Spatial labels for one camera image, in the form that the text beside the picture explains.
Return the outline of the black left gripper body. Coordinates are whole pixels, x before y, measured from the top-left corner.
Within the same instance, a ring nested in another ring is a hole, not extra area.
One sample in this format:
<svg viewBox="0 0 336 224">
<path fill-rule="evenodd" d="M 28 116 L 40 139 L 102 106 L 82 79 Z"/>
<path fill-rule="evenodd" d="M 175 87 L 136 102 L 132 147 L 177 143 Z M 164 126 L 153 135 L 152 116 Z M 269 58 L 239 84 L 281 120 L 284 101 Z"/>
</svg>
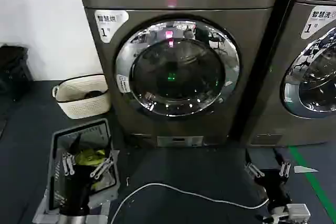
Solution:
<svg viewBox="0 0 336 224">
<path fill-rule="evenodd" d="M 75 173 L 65 180 L 65 202 L 60 211 L 89 211 L 92 166 L 76 165 Z"/>
</svg>

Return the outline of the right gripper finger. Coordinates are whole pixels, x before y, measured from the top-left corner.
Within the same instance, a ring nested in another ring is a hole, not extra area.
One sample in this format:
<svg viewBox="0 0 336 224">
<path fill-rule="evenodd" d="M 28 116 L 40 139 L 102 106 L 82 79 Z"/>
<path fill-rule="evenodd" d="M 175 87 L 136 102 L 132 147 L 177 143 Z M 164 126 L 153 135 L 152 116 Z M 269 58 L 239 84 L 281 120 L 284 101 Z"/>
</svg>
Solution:
<svg viewBox="0 0 336 224">
<path fill-rule="evenodd" d="M 278 165 L 280 165 L 279 176 L 289 176 L 291 163 L 285 160 L 276 149 L 273 148 L 273 152 Z"/>
<path fill-rule="evenodd" d="M 262 178 L 265 174 L 252 163 L 248 149 L 245 149 L 245 169 L 252 178 Z"/>
</svg>

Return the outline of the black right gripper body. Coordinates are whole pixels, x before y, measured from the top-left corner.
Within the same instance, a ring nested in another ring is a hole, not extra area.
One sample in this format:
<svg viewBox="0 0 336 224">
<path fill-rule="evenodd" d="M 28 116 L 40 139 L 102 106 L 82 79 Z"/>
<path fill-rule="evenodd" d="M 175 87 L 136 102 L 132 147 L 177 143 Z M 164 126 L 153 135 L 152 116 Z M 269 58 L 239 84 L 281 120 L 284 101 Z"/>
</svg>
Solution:
<svg viewBox="0 0 336 224">
<path fill-rule="evenodd" d="M 269 199 L 268 206 L 285 206 L 291 203 L 291 198 L 285 190 L 288 178 L 279 175 L 278 169 L 262 169 L 264 176 L 255 177 L 254 181 L 262 186 Z"/>
</svg>

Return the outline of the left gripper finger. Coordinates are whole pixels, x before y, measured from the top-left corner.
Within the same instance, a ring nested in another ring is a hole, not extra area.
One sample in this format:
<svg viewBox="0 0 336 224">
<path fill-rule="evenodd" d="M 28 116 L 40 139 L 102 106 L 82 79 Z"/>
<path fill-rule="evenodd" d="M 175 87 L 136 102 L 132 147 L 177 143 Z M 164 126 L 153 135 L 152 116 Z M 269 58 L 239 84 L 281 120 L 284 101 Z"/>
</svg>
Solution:
<svg viewBox="0 0 336 224">
<path fill-rule="evenodd" d="M 74 175 L 76 164 L 75 155 L 79 151 L 79 142 L 81 139 L 81 134 L 78 134 L 75 140 L 71 143 L 70 147 L 62 154 L 62 165 L 64 169 L 64 175 Z"/>
<path fill-rule="evenodd" d="M 107 157 L 104 157 L 102 161 L 95 167 L 90 173 L 90 178 L 100 178 L 110 167 L 114 164 L 112 151 L 108 151 Z"/>
</svg>

